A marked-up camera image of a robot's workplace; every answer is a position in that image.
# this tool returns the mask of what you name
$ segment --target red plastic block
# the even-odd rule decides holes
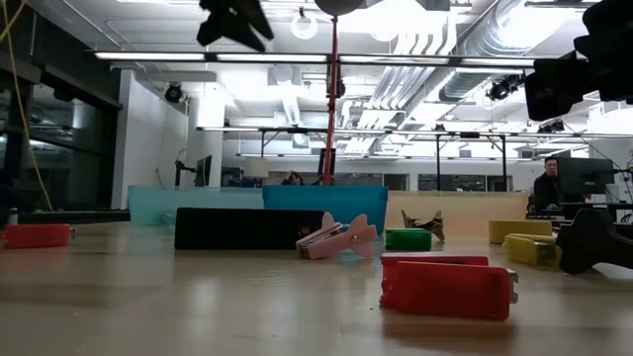
[[[70,243],[70,225],[55,224],[8,224],[0,239],[4,248],[60,247]]]
[[[380,298],[380,305],[384,308],[390,308],[393,304],[391,289],[397,278],[396,265],[398,262],[430,262],[488,266],[488,257],[486,256],[451,256],[437,252],[383,253],[380,259],[383,262],[383,295]]]
[[[511,284],[504,268],[398,262],[389,307],[399,312],[505,320]]]

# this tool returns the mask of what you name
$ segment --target red pole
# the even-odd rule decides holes
[[[325,142],[325,165],[323,167],[323,180],[325,185],[331,184],[331,176],[329,175],[329,167],[331,167],[332,142],[334,139],[334,122],[336,121],[336,79],[338,74],[337,58],[338,58],[338,17],[332,18],[332,64],[329,70],[329,122],[327,123],[327,141]]]

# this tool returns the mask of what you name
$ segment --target teal bin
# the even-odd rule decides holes
[[[167,224],[175,221],[178,208],[264,209],[261,189],[187,188],[174,189],[130,186],[130,216],[135,226]]]
[[[387,187],[266,186],[263,199],[266,209],[329,212],[339,223],[365,214],[379,235],[385,229]]]

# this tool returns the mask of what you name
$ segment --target yellow box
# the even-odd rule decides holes
[[[532,266],[557,266],[563,254],[556,238],[546,235],[509,234],[503,250],[507,258]]]
[[[511,233],[552,235],[552,223],[547,221],[489,222],[489,238],[491,243],[503,243],[505,236]]]

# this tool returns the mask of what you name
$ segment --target pink clothespin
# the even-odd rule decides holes
[[[351,249],[359,256],[373,258],[373,242],[376,238],[376,227],[367,224],[367,216],[364,214],[347,226],[334,222],[332,214],[325,213],[321,228],[297,241],[297,251],[302,258],[318,259]]]

